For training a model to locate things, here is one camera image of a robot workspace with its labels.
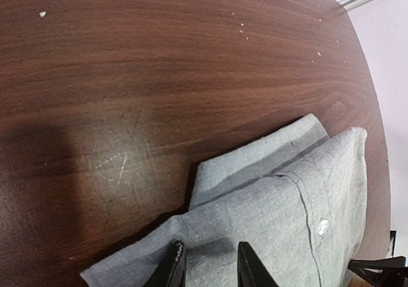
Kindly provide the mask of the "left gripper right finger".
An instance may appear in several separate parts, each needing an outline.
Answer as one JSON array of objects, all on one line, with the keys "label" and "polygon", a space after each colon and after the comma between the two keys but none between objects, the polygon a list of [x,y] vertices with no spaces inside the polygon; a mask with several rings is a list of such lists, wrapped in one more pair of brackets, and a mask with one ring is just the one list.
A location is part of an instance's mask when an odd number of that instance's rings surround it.
[{"label": "left gripper right finger", "polygon": [[237,254],[238,287],[278,287],[248,242],[239,242]]}]

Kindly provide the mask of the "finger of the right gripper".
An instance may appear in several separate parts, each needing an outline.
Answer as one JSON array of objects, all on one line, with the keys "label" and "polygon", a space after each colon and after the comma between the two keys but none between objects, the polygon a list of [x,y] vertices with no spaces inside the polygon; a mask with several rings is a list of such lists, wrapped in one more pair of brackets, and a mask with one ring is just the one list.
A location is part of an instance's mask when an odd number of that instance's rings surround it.
[{"label": "finger of the right gripper", "polygon": [[407,286],[406,257],[398,256],[381,260],[351,260],[348,270],[377,287]]}]

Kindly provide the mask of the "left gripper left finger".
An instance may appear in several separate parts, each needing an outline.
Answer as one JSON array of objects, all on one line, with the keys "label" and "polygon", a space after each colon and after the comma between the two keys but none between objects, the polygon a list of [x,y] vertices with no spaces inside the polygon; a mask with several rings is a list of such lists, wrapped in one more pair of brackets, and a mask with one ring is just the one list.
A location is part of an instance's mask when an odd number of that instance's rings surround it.
[{"label": "left gripper left finger", "polygon": [[184,243],[171,243],[157,269],[147,281],[147,287],[184,287],[186,285],[186,250]]}]

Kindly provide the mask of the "grey long sleeve shirt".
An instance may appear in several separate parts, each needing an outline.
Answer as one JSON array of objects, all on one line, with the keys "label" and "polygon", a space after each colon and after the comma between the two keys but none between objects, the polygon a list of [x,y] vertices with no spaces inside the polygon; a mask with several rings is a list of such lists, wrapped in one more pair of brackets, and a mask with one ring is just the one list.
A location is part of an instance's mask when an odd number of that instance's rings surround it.
[{"label": "grey long sleeve shirt", "polygon": [[236,286],[248,242],[279,286],[347,286],[365,229],[363,128],[329,137],[312,114],[198,167],[185,214],[82,272],[89,286],[142,286],[184,243],[188,286]]}]

